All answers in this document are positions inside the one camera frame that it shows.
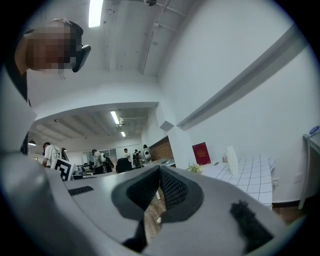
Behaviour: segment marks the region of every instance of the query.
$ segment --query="white ceiling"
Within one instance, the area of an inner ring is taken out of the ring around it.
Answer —
[[[112,137],[125,132],[126,136],[140,135],[148,118],[148,108],[127,108],[115,111],[123,125],[115,124],[109,111],[87,112],[65,116],[54,120],[34,124],[29,131],[28,140],[34,140],[37,148],[34,153],[41,154],[45,142],[60,142],[66,139],[92,136]]]
[[[29,27],[67,18],[83,30],[82,43],[91,45],[83,70],[139,71],[157,76],[167,49],[195,0],[104,0],[99,27],[88,27],[90,0],[52,0],[34,15]]]

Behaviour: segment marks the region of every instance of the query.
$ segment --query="red sign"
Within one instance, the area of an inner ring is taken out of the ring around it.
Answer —
[[[193,152],[195,156],[196,163],[200,166],[211,164],[208,149],[206,143],[200,143],[197,145],[193,145]]]

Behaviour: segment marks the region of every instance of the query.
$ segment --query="wall outlet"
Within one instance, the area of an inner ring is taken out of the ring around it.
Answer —
[[[272,187],[279,186],[279,178],[273,178],[272,179]]]
[[[299,172],[294,176],[293,183],[298,183],[298,182],[301,182],[301,181],[302,181],[302,172]]]

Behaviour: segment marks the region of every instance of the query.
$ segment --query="black rubber pad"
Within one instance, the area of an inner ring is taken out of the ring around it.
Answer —
[[[82,187],[78,187],[78,188],[69,189],[68,191],[71,196],[75,196],[75,195],[86,193],[86,192],[89,192],[92,190],[94,190],[94,189],[91,186],[82,186]]]

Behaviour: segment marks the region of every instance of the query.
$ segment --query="black mesh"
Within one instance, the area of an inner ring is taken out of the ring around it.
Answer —
[[[126,194],[143,211],[147,209],[159,188],[159,170],[131,185]]]
[[[160,187],[164,194],[167,210],[179,205],[186,199],[188,187],[163,170],[161,170]]]
[[[94,190],[94,189],[91,186],[82,186],[82,187],[78,187],[78,188],[74,188],[74,189],[69,189],[68,191],[71,196],[75,196],[75,195],[86,193],[86,192],[89,192],[92,190]]]

